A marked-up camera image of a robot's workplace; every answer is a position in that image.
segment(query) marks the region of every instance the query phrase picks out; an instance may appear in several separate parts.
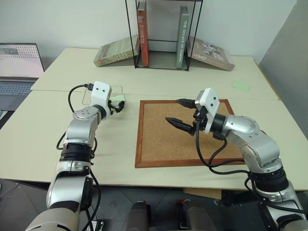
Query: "book cover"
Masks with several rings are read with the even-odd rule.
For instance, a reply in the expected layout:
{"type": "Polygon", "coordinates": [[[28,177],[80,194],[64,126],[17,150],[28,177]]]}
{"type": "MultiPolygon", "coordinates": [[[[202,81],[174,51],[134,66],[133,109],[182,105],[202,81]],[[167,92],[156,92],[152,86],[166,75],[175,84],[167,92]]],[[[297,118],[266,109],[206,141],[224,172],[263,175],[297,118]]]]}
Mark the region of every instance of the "book cover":
{"type": "Polygon", "coordinates": [[[215,46],[212,43],[202,41],[198,38],[195,39],[193,45],[193,38],[193,36],[190,36],[187,43],[187,51],[189,57],[191,56],[193,59],[227,71],[231,71],[235,67],[228,52],[225,49],[215,46]]]}
{"type": "Polygon", "coordinates": [[[189,14],[186,6],[180,7],[180,19],[178,29],[178,42],[177,42],[177,61],[176,68],[182,68],[185,44],[188,39],[188,28],[189,14]]]}
{"type": "MultiPolygon", "coordinates": [[[[134,55],[139,54],[139,39],[138,35],[131,37],[134,48],[134,55]]],[[[104,66],[133,56],[131,50],[130,37],[115,41],[104,46],[101,46],[94,58],[94,64],[104,66]]]]}
{"type": "Polygon", "coordinates": [[[146,19],[146,2],[140,1],[137,8],[137,21],[141,47],[141,59],[144,67],[149,66],[149,42],[146,19]]]}

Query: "laptop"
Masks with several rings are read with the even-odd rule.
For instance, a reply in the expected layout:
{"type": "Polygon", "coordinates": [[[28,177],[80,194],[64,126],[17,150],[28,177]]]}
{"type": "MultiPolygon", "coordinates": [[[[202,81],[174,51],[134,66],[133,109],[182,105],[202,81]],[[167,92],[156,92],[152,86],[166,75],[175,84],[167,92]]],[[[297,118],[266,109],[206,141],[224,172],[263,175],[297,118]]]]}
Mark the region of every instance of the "laptop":
{"type": "Polygon", "coordinates": [[[0,110],[15,111],[43,73],[36,43],[0,43],[0,110]]]}

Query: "wooden frame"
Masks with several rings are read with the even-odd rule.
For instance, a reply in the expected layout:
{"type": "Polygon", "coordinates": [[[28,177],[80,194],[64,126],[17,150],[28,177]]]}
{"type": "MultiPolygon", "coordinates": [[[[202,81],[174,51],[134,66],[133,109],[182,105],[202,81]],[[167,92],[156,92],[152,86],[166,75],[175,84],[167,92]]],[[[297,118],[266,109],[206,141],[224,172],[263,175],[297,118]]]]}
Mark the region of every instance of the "wooden frame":
{"type": "MultiPolygon", "coordinates": [[[[230,115],[234,112],[230,106],[227,99],[219,100],[221,103],[225,103],[230,115]]],[[[137,147],[136,147],[136,158],[135,158],[135,168],[142,167],[180,167],[180,166],[202,166],[203,163],[200,159],[186,159],[186,160],[155,160],[155,161],[141,161],[142,156],[142,137],[143,137],[143,116],[144,116],[144,105],[146,103],[176,103],[175,100],[141,100],[140,110],[139,110],[139,124],[138,124],[138,135],[137,135],[137,147]]],[[[220,162],[230,160],[229,158],[219,158],[214,159],[212,164],[218,164],[220,162]]],[[[241,165],[243,162],[233,162],[230,165],[241,165]]]]}

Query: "laptop keyboard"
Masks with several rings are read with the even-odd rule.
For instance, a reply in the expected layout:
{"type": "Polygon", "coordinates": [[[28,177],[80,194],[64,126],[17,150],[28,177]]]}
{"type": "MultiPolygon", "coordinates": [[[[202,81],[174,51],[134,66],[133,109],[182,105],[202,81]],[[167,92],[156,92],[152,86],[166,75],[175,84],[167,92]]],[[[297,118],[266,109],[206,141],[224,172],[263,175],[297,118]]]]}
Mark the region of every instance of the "laptop keyboard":
{"type": "Polygon", "coordinates": [[[0,82],[0,95],[28,95],[33,83],[0,82]]]}

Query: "laptop screen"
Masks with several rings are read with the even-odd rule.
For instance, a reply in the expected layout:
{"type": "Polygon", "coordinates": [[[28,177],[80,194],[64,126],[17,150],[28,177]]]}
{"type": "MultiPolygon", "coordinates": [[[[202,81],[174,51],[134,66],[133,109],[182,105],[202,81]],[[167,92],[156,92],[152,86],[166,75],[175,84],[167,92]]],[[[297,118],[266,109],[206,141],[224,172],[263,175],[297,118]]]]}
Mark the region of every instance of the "laptop screen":
{"type": "Polygon", "coordinates": [[[34,77],[44,73],[36,44],[1,44],[0,77],[34,77]]]}

